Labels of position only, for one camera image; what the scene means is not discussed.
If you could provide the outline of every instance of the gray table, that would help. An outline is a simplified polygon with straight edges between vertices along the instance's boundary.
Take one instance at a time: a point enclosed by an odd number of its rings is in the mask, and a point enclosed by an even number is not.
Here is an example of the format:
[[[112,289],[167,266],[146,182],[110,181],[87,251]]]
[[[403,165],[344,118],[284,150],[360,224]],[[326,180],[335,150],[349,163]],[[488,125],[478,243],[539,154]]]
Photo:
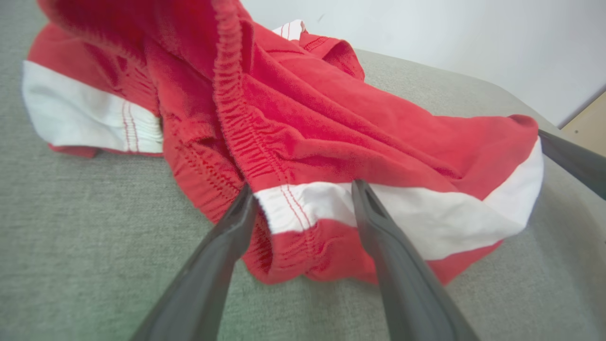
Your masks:
[[[162,159],[56,154],[21,103],[44,18],[0,2],[0,340],[126,340],[211,228]],[[368,83],[435,115],[520,113],[490,83],[359,51]],[[448,291],[484,340],[606,340],[606,203],[546,160],[528,228]],[[376,287],[298,278],[265,286],[236,265],[222,340],[385,340]]]

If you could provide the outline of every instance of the gathered fabric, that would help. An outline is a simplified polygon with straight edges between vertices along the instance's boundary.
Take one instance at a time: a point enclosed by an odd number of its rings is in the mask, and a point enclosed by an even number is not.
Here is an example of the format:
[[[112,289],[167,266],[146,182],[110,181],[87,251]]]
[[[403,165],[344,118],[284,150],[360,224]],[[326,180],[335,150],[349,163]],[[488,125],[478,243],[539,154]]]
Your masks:
[[[39,5],[50,23],[23,95],[41,138],[83,157],[164,157],[214,223],[250,184],[261,210],[243,259],[264,283],[376,282],[357,178],[442,283],[528,222],[543,177],[530,117],[433,116],[364,83],[347,42],[302,21],[268,30],[238,0]]]

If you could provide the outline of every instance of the white wall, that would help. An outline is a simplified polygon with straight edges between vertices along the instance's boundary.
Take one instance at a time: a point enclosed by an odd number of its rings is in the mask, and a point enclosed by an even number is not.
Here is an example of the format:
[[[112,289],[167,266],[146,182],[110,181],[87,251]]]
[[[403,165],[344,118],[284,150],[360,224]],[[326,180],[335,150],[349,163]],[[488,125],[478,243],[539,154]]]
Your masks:
[[[314,34],[495,83],[560,125],[606,85],[606,0],[243,0]]]

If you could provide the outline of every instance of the white stripe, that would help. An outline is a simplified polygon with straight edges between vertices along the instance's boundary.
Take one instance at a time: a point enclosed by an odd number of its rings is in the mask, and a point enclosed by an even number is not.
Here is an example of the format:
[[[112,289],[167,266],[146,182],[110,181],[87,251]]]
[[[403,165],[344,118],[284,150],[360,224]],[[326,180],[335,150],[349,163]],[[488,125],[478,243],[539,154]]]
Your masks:
[[[272,32],[281,35],[284,39],[299,40],[303,31],[305,31],[303,20],[295,20],[276,28]]]
[[[149,110],[31,61],[23,97],[34,129],[54,146],[162,152],[160,119]]]
[[[371,185],[396,224],[426,260],[490,246],[522,231],[543,179],[541,141],[484,201],[459,192]],[[288,204],[286,193],[299,205]],[[313,182],[255,193],[271,233],[301,232],[320,219],[356,226],[350,183]]]

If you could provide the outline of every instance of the wooden surface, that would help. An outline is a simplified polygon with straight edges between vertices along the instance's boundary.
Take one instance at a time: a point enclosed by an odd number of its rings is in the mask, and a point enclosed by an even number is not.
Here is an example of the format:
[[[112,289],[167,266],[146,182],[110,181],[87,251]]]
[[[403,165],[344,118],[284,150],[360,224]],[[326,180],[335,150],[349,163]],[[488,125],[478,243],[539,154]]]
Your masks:
[[[606,157],[606,92],[564,126],[562,131],[576,144]]]

